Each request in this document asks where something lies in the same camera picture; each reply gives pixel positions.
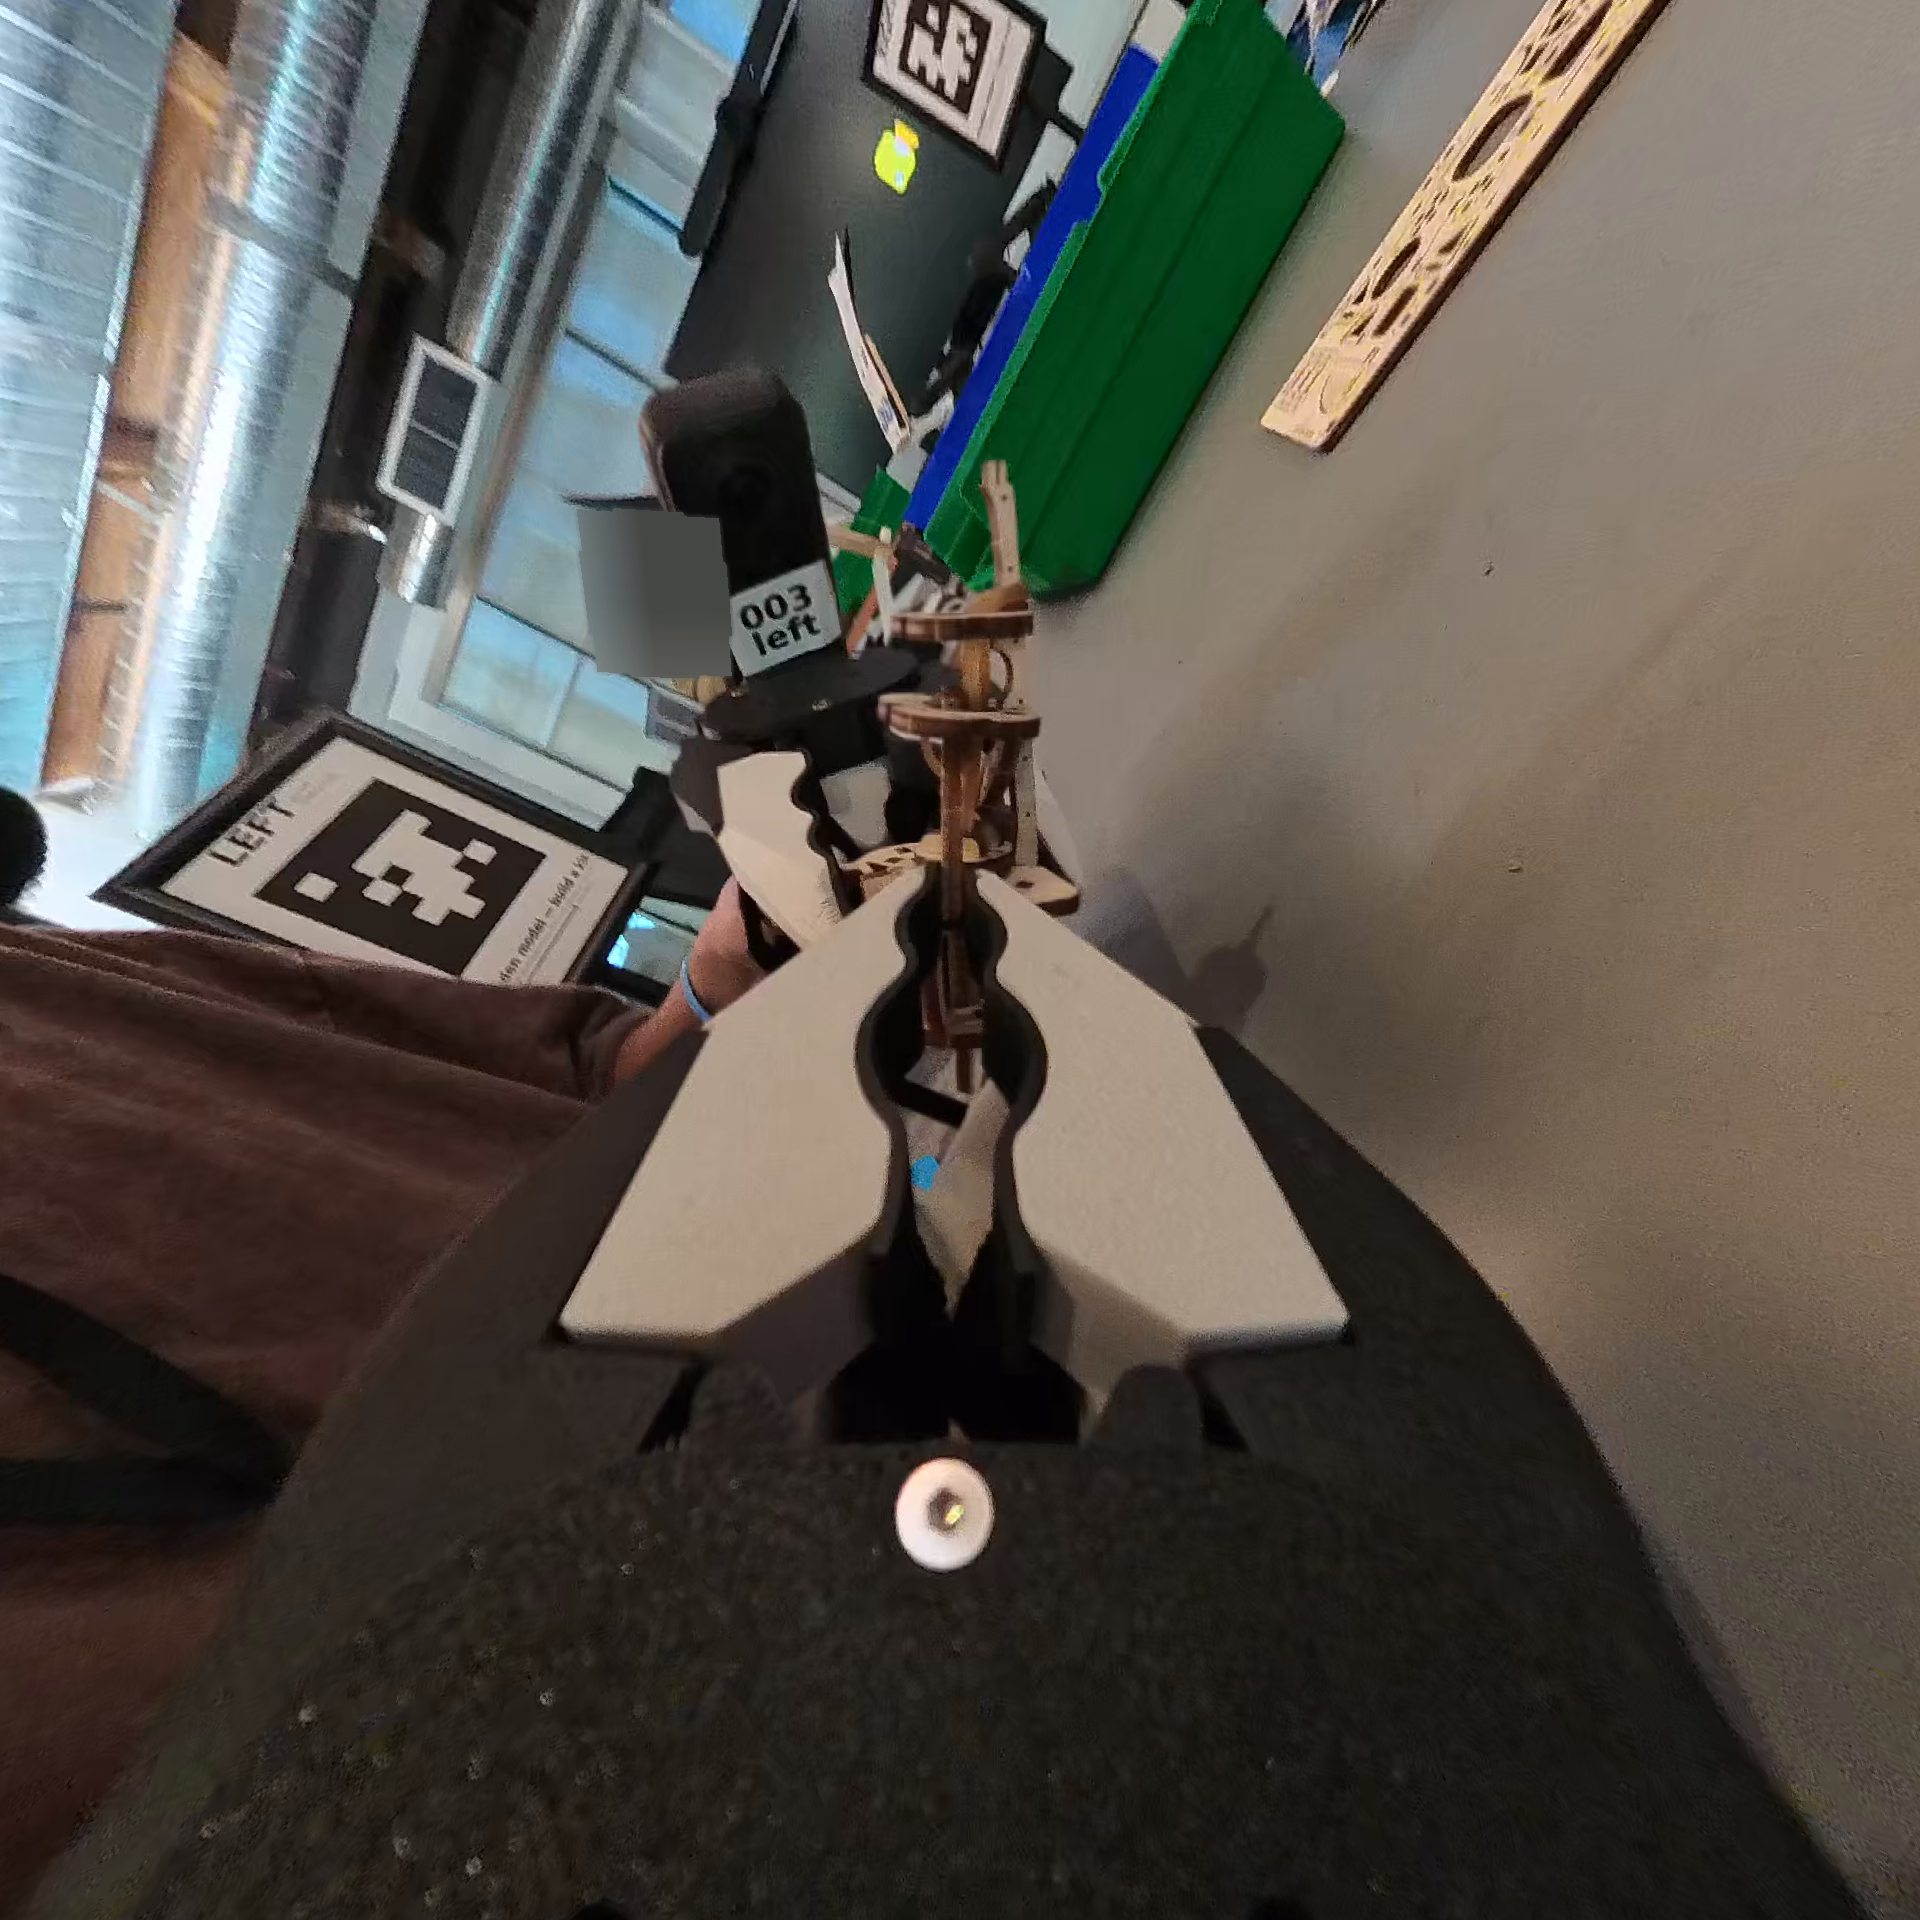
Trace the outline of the wooden model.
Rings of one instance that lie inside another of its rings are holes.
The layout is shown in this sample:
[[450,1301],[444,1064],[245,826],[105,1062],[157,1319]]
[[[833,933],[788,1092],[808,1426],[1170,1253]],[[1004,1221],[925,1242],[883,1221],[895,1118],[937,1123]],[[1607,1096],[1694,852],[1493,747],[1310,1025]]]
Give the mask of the wooden model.
[[937,942],[924,982],[924,1030],[925,1045],[948,1055],[964,1101],[978,1089],[985,1045],[985,990],[967,933],[978,879],[999,878],[1050,918],[1071,918],[1079,906],[1079,882],[1058,866],[1041,821],[1041,712],[1027,698],[1035,598],[1022,575],[1022,511],[1007,460],[981,463],[978,492],[988,511],[992,585],[948,585],[917,608],[895,590],[910,546],[907,529],[827,533],[838,551],[870,559],[870,592],[855,618],[855,640],[919,649],[951,670],[951,685],[937,692],[878,698],[879,725],[919,751],[931,772],[937,824],[914,843],[862,855],[851,872],[863,891],[878,891],[910,855],[937,878]]

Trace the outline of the white paper sheets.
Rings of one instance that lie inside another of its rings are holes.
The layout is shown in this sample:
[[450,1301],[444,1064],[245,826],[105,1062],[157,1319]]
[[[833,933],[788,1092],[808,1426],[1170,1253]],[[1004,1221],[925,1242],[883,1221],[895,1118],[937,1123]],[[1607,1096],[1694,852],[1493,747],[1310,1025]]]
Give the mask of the white paper sheets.
[[863,394],[863,402],[883,434],[889,453],[897,453],[914,441],[914,415],[904,405],[891,371],[886,370],[875,338],[858,319],[855,289],[851,289],[851,236],[845,228],[833,234],[833,254],[827,267],[827,294],[845,340],[845,355],[851,360],[855,382]]

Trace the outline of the black framed marker sign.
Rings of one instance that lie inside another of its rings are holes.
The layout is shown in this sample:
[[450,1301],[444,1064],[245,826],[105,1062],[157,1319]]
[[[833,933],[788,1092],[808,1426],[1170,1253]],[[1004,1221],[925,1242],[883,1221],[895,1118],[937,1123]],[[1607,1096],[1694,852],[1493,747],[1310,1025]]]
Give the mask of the black framed marker sign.
[[650,891],[610,834],[314,710],[111,872],[155,927],[485,987],[585,982]]

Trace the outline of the blue plastic bin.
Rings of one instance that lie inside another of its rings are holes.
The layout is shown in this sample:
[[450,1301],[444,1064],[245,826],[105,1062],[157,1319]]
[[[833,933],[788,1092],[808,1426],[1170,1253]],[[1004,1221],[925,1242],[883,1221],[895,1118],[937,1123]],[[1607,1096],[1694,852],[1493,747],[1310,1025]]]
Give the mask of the blue plastic bin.
[[972,430],[985,422],[996,382],[1013,367],[1016,345],[1041,310],[1041,294],[1050,274],[1061,262],[1073,230],[1083,228],[1098,209],[1098,173],[1112,161],[1124,130],[1128,127],[1150,81],[1157,76],[1157,65],[1161,57],[1138,37],[1131,37],[1120,53],[1120,62],[1098,103],[1093,108],[1087,132],[1058,180],[1055,199],[1050,202],[1044,223],[1022,259],[1013,289],[1004,294],[993,315],[972,371],[953,398],[951,418],[937,444],[925,454],[924,475],[904,506],[904,520],[914,524],[925,539],[931,534],[931,514],[937,511],[951,479],[964,466],[967,444]]

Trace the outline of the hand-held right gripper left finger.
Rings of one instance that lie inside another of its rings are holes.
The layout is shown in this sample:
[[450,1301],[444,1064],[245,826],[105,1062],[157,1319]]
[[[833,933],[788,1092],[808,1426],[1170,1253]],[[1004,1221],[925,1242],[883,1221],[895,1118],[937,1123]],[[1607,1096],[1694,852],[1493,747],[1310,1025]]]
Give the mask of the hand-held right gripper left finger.
[[818,1429],[951,1429],[951,1312],[891,1081],[924,879],[717,1015],[560,1308],[592,1356],[755,1368]]

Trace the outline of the green plastic bin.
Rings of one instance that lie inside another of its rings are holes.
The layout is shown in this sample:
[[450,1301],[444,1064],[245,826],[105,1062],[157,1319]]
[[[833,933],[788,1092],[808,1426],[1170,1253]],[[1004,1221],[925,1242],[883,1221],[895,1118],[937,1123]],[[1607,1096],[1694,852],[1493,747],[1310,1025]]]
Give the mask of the green plastic bin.
[[988,458],[1019,492],[1027,588],[1105,575],[1342,135],[1257,4],[1186,6],[931,514],[957,575],[992,572]]

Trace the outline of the laser-cut wooden part sheet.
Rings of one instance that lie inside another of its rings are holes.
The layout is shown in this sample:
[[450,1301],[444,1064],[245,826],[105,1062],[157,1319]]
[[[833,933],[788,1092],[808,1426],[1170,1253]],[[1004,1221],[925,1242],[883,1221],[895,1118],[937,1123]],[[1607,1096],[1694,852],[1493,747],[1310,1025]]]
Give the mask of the laser-cut wooden part sheet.
[[1261,427],[1329,453],[1473,267],[1664,4],[1548,4],[1321,327]]

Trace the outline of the silver spiral air duct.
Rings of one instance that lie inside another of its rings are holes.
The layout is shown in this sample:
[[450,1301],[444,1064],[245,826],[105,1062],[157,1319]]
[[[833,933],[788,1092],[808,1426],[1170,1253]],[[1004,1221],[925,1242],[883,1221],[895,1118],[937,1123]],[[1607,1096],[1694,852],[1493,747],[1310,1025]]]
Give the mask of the silver spiral air duct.
[[421,21],[425,4],[237,8],[113,775],[140,834],[245,751]]

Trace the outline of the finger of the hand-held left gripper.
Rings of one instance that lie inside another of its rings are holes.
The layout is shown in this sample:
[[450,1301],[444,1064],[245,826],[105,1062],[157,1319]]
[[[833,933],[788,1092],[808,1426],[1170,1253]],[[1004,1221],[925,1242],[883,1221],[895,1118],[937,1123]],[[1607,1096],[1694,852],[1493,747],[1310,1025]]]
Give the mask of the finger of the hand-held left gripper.
[[717,843],[740,898],[795,947],[858,906],[833,817],[806,755],[746,755],[717,768]]

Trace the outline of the black display board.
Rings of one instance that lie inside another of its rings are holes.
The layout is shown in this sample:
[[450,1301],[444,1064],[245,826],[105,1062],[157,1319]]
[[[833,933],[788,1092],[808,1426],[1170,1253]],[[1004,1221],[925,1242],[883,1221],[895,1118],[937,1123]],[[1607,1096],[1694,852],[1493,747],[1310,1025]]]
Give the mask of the black display board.
[[[919,400],[972,284],[972,253],[1073,149],[1050,109],[1083,127],[1134,4],[1035,4],[1047,49],[1007,165],[972,158],[862,81],[870,4],[780,4],[788,24],[755,143],[739,161],[711,245],[663,355],[686,382],[731,367],[774,371],[808,422],[815,466],[855,492],[889,448],[855,382],[827,294],[833,234],[851,236],[855,306],[897,394]],[[878,135],[919,132],[904,198],[875,173]]]

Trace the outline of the small white marker card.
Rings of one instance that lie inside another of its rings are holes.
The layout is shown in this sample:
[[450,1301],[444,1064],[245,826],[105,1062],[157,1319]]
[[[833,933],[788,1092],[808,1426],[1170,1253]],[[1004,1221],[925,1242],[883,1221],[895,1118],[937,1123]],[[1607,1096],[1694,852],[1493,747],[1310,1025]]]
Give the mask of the small white marker card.
[[862,81],[999,173],[1044,49],[1027,4],[875,4]]

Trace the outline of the person's left forearm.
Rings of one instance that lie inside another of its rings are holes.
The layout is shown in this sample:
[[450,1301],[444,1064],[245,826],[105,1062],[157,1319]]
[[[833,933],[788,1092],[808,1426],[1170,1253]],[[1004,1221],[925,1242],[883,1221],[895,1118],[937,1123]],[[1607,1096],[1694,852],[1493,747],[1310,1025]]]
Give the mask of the person's left forearm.
[[662,1004],[646,1017],[635,1022],[625,1041],[619,1044],[612,1055],[612,1085],[635,1083],[663,1053],[672,1053],[676,1044],[686,1044],[694,1032],[701,1030],[688,1017],[688,1008],[673,982],[666,996],[662,996]]

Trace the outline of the person's left hand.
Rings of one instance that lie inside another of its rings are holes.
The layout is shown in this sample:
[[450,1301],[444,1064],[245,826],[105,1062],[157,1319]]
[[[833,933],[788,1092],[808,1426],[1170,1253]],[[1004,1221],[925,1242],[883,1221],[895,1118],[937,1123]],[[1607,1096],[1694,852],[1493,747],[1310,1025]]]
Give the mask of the person's left hand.
[[740,1000],[760,979],[764,965],[746,937],[746,898],[739,879],[726,879],[694,943],[688,947],[692,972],[719,1013]]

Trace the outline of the white louvered unit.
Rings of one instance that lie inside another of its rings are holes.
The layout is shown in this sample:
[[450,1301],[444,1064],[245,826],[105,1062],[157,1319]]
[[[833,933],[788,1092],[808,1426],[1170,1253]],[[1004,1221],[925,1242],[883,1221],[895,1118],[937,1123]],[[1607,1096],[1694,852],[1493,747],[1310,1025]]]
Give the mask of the white louvered unit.
[[485,370],[412,336],[374,488],[417,517],[458,526],[494,394]]

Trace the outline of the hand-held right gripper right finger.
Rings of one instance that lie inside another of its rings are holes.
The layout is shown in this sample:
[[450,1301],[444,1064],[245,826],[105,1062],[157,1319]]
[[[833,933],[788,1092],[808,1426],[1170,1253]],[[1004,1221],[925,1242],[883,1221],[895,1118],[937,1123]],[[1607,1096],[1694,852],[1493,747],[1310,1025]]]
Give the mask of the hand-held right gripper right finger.
[[1198,1025],[1007,879],[978,903],[1016,1077],[993,1204],[1031,1341],[1094,1403],[1138,1367],[1337,1341],[1348,1308]]

